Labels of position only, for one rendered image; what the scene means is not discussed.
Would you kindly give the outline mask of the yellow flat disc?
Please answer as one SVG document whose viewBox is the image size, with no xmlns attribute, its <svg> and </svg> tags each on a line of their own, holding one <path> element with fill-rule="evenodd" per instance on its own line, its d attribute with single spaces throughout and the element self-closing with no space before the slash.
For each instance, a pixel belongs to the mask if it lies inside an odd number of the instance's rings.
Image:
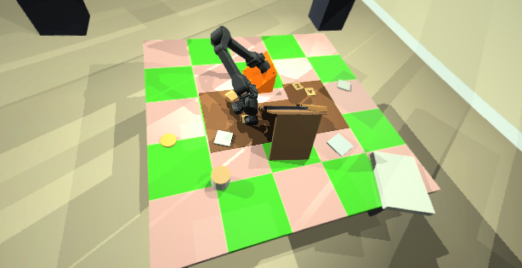
<svg viewBox="0 0 522 268">
<path fill-rule="evenodd" d="M 175 145 L 176 141 L 174 134 L 164 134 L 160 139 L 161 145 L 164 147 L 171 147 Z"/>
</svg>

